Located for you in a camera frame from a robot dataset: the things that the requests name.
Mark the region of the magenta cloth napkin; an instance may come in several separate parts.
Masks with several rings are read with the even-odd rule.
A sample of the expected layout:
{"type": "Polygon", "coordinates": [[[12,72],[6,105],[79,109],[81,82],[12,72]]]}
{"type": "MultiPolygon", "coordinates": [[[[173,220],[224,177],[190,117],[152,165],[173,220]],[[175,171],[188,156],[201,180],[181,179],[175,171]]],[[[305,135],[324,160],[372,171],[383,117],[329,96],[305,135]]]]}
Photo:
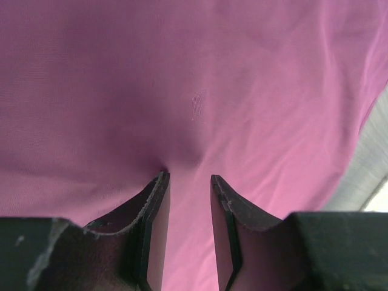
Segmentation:
{"type": "Polygon", "coordinates": [[[211,175],[318,210],[386,85],[386,1],[2,1],[1,215],[84,225],[166,169],[162,288],[217,290],[211,175]]]}

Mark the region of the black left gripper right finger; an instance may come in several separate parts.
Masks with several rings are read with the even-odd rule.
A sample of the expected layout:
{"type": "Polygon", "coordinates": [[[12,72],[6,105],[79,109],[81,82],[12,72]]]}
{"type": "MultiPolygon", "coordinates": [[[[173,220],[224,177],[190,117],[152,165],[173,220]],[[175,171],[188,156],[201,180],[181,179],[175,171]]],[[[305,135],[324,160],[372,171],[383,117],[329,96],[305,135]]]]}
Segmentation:
{"type": "Polygon", "coordinates": [[[211,177],[220,290],[386,290],[387,215],[260,209],[211,177]]]}

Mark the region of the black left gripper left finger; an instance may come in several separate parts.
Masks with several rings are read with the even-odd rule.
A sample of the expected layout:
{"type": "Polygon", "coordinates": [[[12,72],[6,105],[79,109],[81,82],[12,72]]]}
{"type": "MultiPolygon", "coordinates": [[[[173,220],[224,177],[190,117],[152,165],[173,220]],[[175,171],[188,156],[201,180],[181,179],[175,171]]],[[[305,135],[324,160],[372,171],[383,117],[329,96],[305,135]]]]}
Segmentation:
{"type": "Polygon", "coordinates": [[[64,218],[1,218],[2,290],[160,290],[170,210],[161,172],[110,213],[80,227],[64,218]]]}

